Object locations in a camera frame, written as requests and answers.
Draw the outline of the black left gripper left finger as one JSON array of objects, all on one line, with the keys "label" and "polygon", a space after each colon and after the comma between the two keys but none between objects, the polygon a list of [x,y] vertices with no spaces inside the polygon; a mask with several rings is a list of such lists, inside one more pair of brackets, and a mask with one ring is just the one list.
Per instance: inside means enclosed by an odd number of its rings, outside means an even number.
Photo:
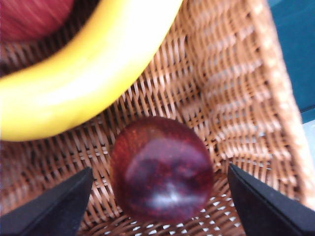
[{"label": "black left gripper left finger", "polygon": [[37,198],[0,217],[2,236],[74,236],[93,183],[87,167]]}]

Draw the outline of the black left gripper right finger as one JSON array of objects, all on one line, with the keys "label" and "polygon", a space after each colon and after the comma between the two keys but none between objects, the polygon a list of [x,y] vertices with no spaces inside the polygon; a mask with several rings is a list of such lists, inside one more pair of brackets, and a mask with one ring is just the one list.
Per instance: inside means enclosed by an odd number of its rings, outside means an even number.
[{"label": "black left gripper right finger", "polygon": [[236,165],[228,167],[228,183],[248,236],[313,236],[315,211],[288,198]]}]

